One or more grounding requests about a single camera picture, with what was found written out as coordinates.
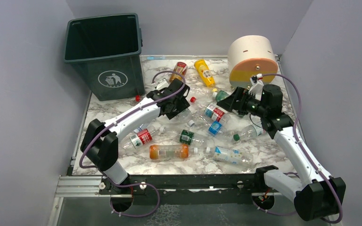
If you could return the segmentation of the green tinted plastic bottle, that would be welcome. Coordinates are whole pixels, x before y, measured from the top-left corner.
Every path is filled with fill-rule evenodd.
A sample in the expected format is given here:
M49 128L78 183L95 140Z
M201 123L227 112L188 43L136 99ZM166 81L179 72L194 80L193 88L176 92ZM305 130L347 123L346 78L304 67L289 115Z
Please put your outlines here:
M213 91L213 98L216 102L222 101L227 98L229 94L223 90Z

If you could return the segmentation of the clear bottle red white label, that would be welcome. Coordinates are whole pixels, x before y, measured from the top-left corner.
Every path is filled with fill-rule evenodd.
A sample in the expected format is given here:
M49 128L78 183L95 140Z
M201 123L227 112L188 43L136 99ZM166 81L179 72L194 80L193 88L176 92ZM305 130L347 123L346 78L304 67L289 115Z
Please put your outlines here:
M212 121L225 124L231 119L231 115L223 111L216 104L197 99L196 97L191 97L190 102L203 116L210 118Z

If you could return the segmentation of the clear bottle green cap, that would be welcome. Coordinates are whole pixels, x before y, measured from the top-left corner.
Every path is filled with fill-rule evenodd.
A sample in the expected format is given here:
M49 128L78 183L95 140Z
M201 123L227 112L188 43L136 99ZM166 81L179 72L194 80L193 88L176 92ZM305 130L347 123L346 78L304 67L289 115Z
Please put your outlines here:
M265 133L266 131L263 128L256 125L249 125L242 130L235 132L232 136L232 139L236 142L242 142L263 135Z

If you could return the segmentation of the clear bottle dark green label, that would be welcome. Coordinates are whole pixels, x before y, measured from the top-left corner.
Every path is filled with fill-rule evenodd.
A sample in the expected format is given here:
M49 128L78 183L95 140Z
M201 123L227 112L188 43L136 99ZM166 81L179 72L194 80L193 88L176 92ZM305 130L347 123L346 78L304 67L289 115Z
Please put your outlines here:
M201 135L197 132L192 132L187 129L172 129L162 126L159 128L159 134L166 134L181 144L186 144L193 147L207 146L207 138L204 135Z

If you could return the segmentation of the orange drink bottle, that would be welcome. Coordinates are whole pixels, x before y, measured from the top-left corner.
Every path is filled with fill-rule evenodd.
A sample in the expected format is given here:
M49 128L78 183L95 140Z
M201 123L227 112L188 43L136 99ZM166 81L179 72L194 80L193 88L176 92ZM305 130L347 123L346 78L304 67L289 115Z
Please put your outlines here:
M149 147L149 157L151 160L184 160L190 155L198 154L197 147L186 144L179 145L151 145Z

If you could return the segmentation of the clear bottle light blue label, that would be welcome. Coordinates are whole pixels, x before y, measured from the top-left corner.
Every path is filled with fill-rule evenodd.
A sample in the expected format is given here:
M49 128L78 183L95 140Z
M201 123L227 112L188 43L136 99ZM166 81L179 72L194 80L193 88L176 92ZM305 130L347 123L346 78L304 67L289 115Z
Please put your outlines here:
M224 147L207 147L205 149L205 155L215 161L240 165L251 166L252 154L242 152L240 150L228 149Z

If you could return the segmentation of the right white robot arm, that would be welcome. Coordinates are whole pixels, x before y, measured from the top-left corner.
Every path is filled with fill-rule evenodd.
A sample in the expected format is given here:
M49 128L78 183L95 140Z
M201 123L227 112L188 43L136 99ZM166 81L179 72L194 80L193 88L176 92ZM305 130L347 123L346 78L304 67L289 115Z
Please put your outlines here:
M262 128L282 148L300 180L288 177L275 166L256 169L255 186L261 190L272 188L293 202L296 213L304 221L331 215L343 217L342 203L346 184L333 177L316 160L299 135L296 123L282 111L283 93L277 85L264 85L261 99L247 89L238 87L217 105L228 112L252 114L261 120Z

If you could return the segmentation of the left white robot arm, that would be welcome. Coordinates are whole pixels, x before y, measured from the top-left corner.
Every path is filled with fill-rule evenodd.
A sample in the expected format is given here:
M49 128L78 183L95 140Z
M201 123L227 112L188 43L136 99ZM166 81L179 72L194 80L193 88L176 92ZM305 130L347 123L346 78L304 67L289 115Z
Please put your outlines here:
M104 122L92 120L80 146L79 166L86 168L82 162L87 157L93 163L92 167L112 183L122 186L129 174L118 161L119 143L137 127L163 115L172 119L187 109L189 90L185 82L173 80L168 87L150 91L137 105L112 119Z

